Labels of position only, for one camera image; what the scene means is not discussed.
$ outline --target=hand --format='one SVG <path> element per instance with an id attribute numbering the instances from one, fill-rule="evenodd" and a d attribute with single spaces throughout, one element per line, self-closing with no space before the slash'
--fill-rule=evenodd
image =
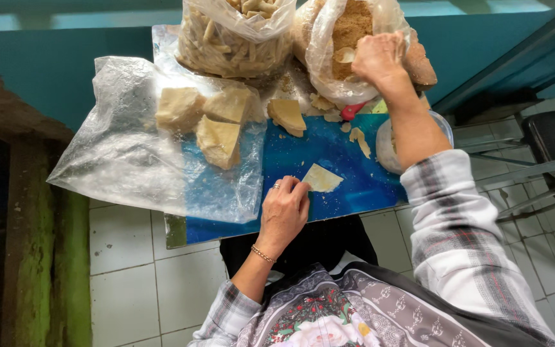
<path id="1" fill-rule="evenodd" d="M 402 31 L 365 36 L 357 42 L 357 54 L 351 69 L 364 81 L 376 85 L 382 93 L 392 87 L 396 78 L 402 81 L 408 77 L 402 65 L 405 53 L 406 42 Z"/>
<path id="2" fill-rule="evenodd" d="M 255 243 L 273 260 L 278 259 L 308 221 L 308 191 L 311 189 L 309 183 L 292 176 L 284 176 L 276 185 L 280 187 L 270 189 L 263 202 L 260 234 Z"/>

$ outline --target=plastic container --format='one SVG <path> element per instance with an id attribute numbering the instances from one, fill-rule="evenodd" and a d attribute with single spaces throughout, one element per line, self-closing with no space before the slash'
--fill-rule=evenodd
<path id="1" fill-rule="evenodd" d="M 428 111 L 428 113 L 432 116 L 434 122 L 438 124 L 440 130 L 442 130 L 442 132 L 446 135 L 451 147 L 453 147 L 453 132 L 451 131 L 449 123 L 443 116 L 435 113 L 434 111 Z M 378 159 L 378 162 L 381 163 L 382 167 L 384 167 L 387 171 L 401 175 L 404 171 L 401 169 L 400 162 L 397 159 L 397 154 L 393 150 L 391 132 L 391 119 L 387 119 L 386 122 L 382 123 L 376 133 L 376 158 Z"/>

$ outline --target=crumb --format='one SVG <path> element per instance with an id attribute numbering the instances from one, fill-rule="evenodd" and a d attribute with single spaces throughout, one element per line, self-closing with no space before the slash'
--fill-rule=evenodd
<path id="1" fill-rule="evenodd" d="M 280 78 L 280 89 L 285 93 L 292 92 L 289 75 L 283 75 L 282 78 Z"/>

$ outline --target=plaid shirt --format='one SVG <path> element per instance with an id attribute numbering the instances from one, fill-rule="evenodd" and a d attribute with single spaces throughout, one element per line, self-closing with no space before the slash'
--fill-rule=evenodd
<path id="1" fill-rule="evenodd" d="M 414 207 L 412 262 L 420 284 L 460 309 L 502 320 L 555 346 L 524 276 L 502 247 L 497 209 L 475 189 L 468 155 L 454 149 L 431 156 L 406 170 L 401 183 Z M 188 346 L 235 344 L 260 308 L 224 282 Z"/>

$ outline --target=chair leg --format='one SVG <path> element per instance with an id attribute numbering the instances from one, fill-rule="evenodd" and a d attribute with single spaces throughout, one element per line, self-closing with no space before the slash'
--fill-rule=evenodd
<path id="1" fill-rule="evenodd" d="M 526 208 L 526 207 L 528 207 L 528 206 L 530 206 L 530 205 L 532 205 L 532 204 L 534 204 L 538 201 L 541 201 L 543 199 L 549 198 L 549 197 L 554 196 L 554 195 L 555 195 L 555 188 L 550 190 L 550 191 L 546 191 L 543 194 L 539 194 L 539 195 L 535 196 L 534 198 L 532 198 L 530 200 L 527 200 L 527 201 L 524 201 L 520 204 L 517 204 L 517 205 L 513 206 L 512 208 L 506 209 L 506 210 L 498 213 L 498 218 L 509 216 L 513 211 Z"/>

